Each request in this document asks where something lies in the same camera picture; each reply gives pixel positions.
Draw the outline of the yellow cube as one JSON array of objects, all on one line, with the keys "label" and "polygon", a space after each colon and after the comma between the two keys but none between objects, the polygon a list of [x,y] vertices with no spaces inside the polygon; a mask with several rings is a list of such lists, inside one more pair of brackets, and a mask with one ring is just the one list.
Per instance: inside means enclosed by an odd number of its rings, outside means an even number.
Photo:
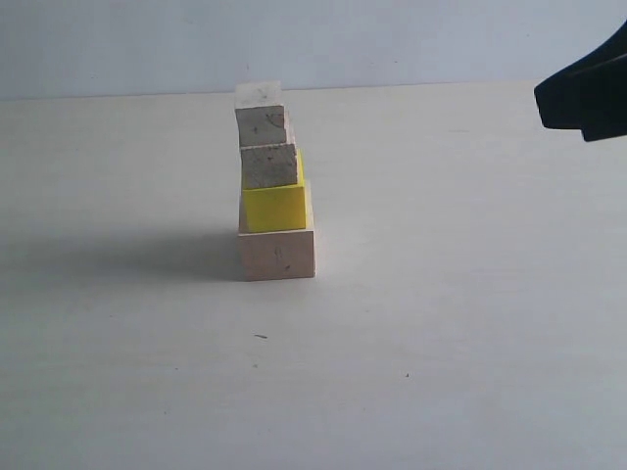
[{"label": "yellow cube", "polygon": [[246,223],[250,232],[299,230],[307,226],[307,182],[300,149],[297,150],[296,157],[296,183],[242,190]]}]

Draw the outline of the small wooden cube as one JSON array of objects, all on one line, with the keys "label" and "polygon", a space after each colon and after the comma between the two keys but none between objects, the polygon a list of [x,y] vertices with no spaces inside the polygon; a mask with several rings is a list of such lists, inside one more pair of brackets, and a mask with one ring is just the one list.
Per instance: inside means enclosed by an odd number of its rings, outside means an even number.
[{"label": "small wooden cube", "polygon": [[287,113],[278,80],[238,84],[234,111],[241,147],[288,141]]}]

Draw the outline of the medium wooden cube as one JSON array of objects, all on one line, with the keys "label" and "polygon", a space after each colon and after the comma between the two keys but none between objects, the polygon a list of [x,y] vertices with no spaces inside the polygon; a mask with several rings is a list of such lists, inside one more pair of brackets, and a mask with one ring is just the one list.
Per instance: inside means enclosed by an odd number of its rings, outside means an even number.
[{"label": "medium wooden cube", "polygon": [[260,189],[298,182],[297,147],[292,143],[240,148],[245,189]]}]

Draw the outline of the large wooden cube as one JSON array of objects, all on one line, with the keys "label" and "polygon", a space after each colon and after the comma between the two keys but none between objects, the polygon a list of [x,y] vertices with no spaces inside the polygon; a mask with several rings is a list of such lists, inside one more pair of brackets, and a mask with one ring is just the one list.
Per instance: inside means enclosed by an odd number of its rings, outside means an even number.
[{"label": "large wooden cube", "polygon": [[305,182],[305,204],[305,228],[253,233],[247,227],[243,196],[240,196],[238,240],[247,281],[315,277],[314,211],[309,180]]}]

